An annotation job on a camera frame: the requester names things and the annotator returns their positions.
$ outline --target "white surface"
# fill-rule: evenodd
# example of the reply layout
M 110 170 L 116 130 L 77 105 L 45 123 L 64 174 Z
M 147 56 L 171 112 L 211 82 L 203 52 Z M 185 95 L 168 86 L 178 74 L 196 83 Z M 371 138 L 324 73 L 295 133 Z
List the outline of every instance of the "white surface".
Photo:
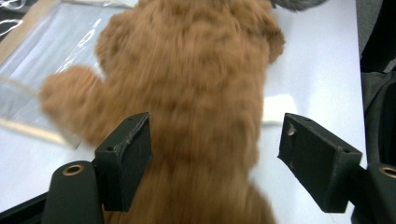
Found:
M 331 0 L 299 14 L 279 9 L 276 14 L 287 44 L 267 72 L 265 95 L 289 95 L 298 114 L 364 149 L 355 0 Z M 261 159 L 252 172 L 278 223 L 350 223 L 351 206 L 345 215 L 323 214 L 276 157 L 280 134 L 280 125 L 262 127 Z M 59 166 L 92 158 L 88 149 L 62 148 L 7 130 L 0 130 L 0 143 L 0 211 L 46 191 Z

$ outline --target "stuffed animal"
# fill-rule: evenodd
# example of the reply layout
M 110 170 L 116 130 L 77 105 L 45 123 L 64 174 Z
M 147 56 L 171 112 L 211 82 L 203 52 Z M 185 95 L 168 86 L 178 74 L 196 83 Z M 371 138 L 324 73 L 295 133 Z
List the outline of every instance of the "stuffed animal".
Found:
M 265 68 L 284 38 L 263 0 L 140 0 L 112 17 L 95 53 L 45 81 L 43 111 L 99 145 L 150 113 L 154 159 L 128 213 L 106 223 L 275 223 L 249 182 L 258 159 Z
M 286 8 L 291 11 L 303 11 L 311 7 L 316 7 L 327 0 L 271 0 L 275 5 Z

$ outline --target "plush fur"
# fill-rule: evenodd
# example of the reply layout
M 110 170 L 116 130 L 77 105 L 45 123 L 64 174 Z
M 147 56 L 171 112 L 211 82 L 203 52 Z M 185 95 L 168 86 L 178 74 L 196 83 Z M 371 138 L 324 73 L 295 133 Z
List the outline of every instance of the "plush fur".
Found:
M 304 11 L 311 7 L 317 7 L 327 0 L 271 0 L 276 5 L 290 11 Z
M 42 108 L 100 144 L 148 111 L 154 160 L 129 213 L 106 223 L 275 223 L 248 181 L 258 159 L 264 71 L 283 35 L 263 0 L 141 0 L 114 16 L 85 66 L 50 76 Z

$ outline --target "clear plastic sheet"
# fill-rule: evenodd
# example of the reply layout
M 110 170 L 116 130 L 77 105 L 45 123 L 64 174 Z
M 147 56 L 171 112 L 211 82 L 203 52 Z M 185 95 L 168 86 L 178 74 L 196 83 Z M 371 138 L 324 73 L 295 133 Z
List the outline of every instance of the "clear plastic sheet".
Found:
M 59 2 L 0 64 L 0 127 L 76 146 L 76 139 L 51 124 L 36 95 L 47 76 L 82 63 L 97 70 L 96 39 L 112 15 L 124 8 Z

